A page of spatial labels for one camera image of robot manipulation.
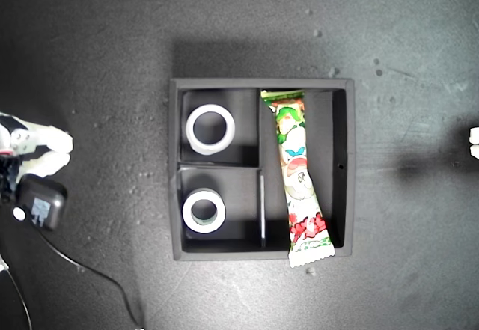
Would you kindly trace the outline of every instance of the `colorful packaging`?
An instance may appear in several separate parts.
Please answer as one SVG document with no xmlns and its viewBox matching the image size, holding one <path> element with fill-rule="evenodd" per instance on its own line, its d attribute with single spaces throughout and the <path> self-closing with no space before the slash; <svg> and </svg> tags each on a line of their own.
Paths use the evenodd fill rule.
<svg viewBox="0 0 479 330">
<path fill-rule="evenodd" d="M 262 91 L 276 116 L 279 156 L 290 219 L 291 267 L 335 254 L 308 173 L 304 91 Z"/>
</svg>

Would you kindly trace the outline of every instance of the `black cable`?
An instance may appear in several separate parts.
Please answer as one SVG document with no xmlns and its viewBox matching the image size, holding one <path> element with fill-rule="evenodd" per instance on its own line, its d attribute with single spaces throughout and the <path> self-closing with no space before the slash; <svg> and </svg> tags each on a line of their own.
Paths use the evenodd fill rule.
<svg viewBox="0 0 479 330">
<path fill-rule="evenodd" d="M 121 296 L 123 297 L 123 302 L 125 303 L 125 306 L 126 306 L 126 309 L 128 310 L 128 314 L 129 314 L 129 317 L 131 318 L 131 320 L 133 321 L 133 323 L 135 324 L 135 326 L 138 327 L 137 330 L 144 330 L 143 329 L 143 325 L 136 319 L 135 315 L 133 314 L 132 312 L 132 308 L 131 308 L 131 305 L 129 303 L 129 300 L 128 300 L 128 295 L 126 294 L 126 291 L 125 289 L 113 278 L 110 278 L 109 276 L 99 272 L 98 270 L 95 270 L 89 266 L 86 266 L 86 265 L 83 265 L 81 263 L 79 263 L 78 261 L 72 259 L 71 257 L 68 257 L 65 253 L 63 253 L 62 251 L 60 251 L 58 248 L 56 248 L 43 234 L 42 232 L 40 231 L 40 229 L 35 226 L 35 224 L 33 224 L 31 222 L 31 219 L 27 219 L 27 222 L 31 224 L 31 226 L 35 229 L 35 231 L 37 232 L 38 236 L 43 240 L 43 242 L 51 249 L 53 250 L 54 253 L 56 253 L 59 257 L 62 257 L 63 259 L 65 259 L 67 262 L 69 263 L 72 263 L 73 265 L 75 266 L 78 266 L 80 269 L 84 269 L 84 270 L 89 270 L 90 272 L 94 273 L 95 275 L 98 275 L 100 276 L 101 278 L 109 281 L 110 283 L 112 283 L 113 285 L 116 286 L 116 288 L 119 289 L 120 293 L 121 293 Z"/>
<path fill-rule="evenodd" d="M 16 293 L 17 293 L 18 296 L 20 297 L 20 301 L 22 302 L 23 308 L 25 309 L 25 315 L 27 316 L 27 320 L 28 320 L 28 328 L 29 328 L 30 330 L 33 330 L 33 325 L 31 324 L 30 312 L 28 311 L 27 304 L 26 304 L 26 302 L 25 302 L 25 299 L 23 298 L 23 294 L 22 294 L 22 292 L 20 291 L 20 288 L 18 288 L 18 285 L 16 284 L 15 278 L 13 277 L 12 273 L 10 272 L 10 270 L 9 270 L 9 269 L 6 269 L 5 271 L 7 272 L 8 276 L 10 276 L 10 279 L 12 280 L 12 283 L 13 283 L 13 285 L 15 286 Z"/>
</svg>

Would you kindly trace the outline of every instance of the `concrete surface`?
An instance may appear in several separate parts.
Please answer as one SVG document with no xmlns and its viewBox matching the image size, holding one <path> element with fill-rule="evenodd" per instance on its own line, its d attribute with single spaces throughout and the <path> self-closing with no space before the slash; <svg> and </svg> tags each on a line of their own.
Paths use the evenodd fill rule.
<svg viewBox="0 0 479 330">
<path fill-rule="evenodd" d="M 478 40 L 479 0 L 0 0 L 0 108 L 74 135 L 49 237 L 147 329 L 478 329 Z M 352 257 L 175 263 L 168 80 L 336 73 L 356 81 Z M 114 288 L 0 219 L 37 330 L 133 329 Z M 0 289 L 2 329 L 26 329 Z"/>
</svg>

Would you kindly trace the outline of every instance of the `black box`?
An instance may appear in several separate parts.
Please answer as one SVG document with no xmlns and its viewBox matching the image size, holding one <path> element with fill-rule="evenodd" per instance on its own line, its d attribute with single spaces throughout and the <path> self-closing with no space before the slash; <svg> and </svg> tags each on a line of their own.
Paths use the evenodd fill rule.
<svg viewBox="0 0 479 330">
<path fill-rule="evenodd" d="M 335 256 L 351 255 L 355 187 L 354 84 L 348 79 L 172 79 L 168 176 L 175 260 L 287 259 L 288 211 L 275 118 L 260 91 L 305 90 L 308 170 Z M 186 119 L 203 104 L 225 107 L 236 134 L 222 152 L 202 156 L 185 136 Z M 197 188 L 218 192 L 225 223 L 200 234 L 185 226 L 182 207 Z"/>
</svg>

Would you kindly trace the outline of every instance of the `tape roll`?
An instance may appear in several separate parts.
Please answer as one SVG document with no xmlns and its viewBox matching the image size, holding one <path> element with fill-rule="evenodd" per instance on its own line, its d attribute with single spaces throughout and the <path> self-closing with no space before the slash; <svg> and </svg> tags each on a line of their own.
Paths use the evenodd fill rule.
<svg viewBox="0 0 479 330">
<path fill-rule="evenodd" d="M 193 214 L 193 205 L 197 201 L 210 201 L 216 207 L 215 214 L 209 219 L 199 219 Z M 183 204 L 183 220 L 187 227 L 197 233 L 212 233 L 218 230 L 225 222 L 226 208 L 222 197 L 217 192 L 208 188 L 196 189 Z"/>
<path fill-rule="evenodd" d="M 214 144 L 205 144 L 202 141 L 199 141 L 198 138 L 196 138 L 194 127 L 196 120 L 201 115 L 210 112 L 219 114 L 223 117 L 226 123 L 226 132 L 220 141 Z M 225 150 L 228 145 L 230 145 L 233 141 L 234 131 L 235 125 L 231 113 L 225 108 L 218 106 L 217 104 L 205 104 L 204 106 L 196 108 L 189 115 L 188 120 L 186 121 L 186 137 L 188 138 L 189 145 L 196 153 L 202 154 L 204 156 L 210 156 L 212 154 Z"/>
</svg>

